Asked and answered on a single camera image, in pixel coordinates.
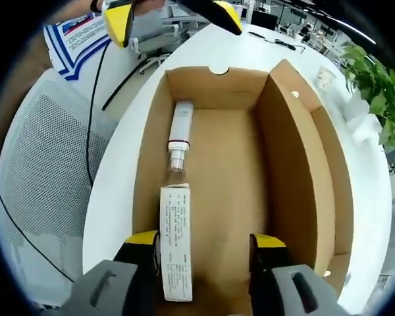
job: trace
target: green plant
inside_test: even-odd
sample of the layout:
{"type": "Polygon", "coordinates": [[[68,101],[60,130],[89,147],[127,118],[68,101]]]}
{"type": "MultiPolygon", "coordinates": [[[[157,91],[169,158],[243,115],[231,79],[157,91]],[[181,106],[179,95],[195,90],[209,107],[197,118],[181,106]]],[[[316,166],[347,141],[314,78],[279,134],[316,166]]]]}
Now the green plant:
{"type": "Polygon", "coordinates": [[[392,151],[395,149],[395,72],[352,42],[342,46],[345,54],[340,58],[348,62],[344,70],[347,89],[352,92],[357,88],[361,98],[370,104],[370,113],[378,117],[383,127],[380,143],[386,151],[392,151]]]}

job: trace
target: computer monitor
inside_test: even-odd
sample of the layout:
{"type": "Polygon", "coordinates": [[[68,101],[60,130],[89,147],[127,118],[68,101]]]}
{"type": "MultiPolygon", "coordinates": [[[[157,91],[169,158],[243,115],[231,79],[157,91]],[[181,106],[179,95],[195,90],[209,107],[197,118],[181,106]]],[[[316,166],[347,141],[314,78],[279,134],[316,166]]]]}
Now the computer monitor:
{"type": "Polygon", "coordinates": [[[272,31],[275,31],[277,21],[277,16],[259,11],[253,11],[253,15],[251,16],[251,24],[267,28],[272,31]]]}

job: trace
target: white chair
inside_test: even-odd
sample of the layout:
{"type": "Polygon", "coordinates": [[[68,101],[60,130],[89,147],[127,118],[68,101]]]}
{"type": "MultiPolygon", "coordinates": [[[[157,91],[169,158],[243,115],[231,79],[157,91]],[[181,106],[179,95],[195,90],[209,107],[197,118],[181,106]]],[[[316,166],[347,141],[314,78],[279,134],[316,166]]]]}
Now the white chair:
{"type": "Polygon", "coordinates": [[[177,24],[164,25],[159,11],[135,18],[130,39],[131,48],[136,53],[149,57],[147,63],[139,69],[140,74],[155,63],[160,65],[170,56],[170,53],[159,51],[180,40],[178,29],[177,24]]]}
{"type": "MultiPolygon", "coordinates": [[[[60,270],[82,275],[90,182],[86,135],[90,102],[55,70],[33,85],[13,118],[0,155],[0,194],[11,217],[60,270]]],[[[93,110],[93,178],[116,124],[93,110]]],[[[60,306],[72,283],[21,235],[0,200],[0,245],[29,300],[60,306]]]]}

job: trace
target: office desk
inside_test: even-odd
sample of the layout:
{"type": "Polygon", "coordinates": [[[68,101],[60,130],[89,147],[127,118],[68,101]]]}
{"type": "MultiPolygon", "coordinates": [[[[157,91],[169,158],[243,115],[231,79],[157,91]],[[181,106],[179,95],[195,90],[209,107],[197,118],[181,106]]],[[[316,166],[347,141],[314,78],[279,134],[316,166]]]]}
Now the office desk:
{"type": "Polygon", "coordinates": [[[245,25],[241,36],[209,25],[180,46],[130,104],[107,147],[92,188],[84,232],[83,270],[87,272],[101,260],[112,259],[132,233],[133,191],[142,135],[153,94],[164,71],[182,66],[209,66],[213,72],[224,72],[230,66],[270,71],[280,60],[288,59],[327,108],[348,164],[354,201],[354,240],[349,267],[351,279],[339,302],[350,313],[360,313],[376,284],[389,241],[392,198],[385,154],[378,140],[357,144],[352,138],[339,111],[350,94],[344,76],[330,60],[311,48],[303,53],[300,49],[291,51],[248,31],[268,40],[294,42],[253,25],[245,25]],[[329,93],[319,91],[313,83],[320,66],[336,75],[329,93]]]}

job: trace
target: white label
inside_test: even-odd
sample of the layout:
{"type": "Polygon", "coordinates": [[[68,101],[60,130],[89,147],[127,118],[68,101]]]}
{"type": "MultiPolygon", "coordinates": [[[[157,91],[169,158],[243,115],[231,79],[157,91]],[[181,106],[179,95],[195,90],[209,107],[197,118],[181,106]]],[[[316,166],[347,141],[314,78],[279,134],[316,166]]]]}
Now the white label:
{"type": "Polygon", "coordinates": [[[190,189],[161,188],[159,212],[164,297],[167,301],[190,302],[190,189]]]}

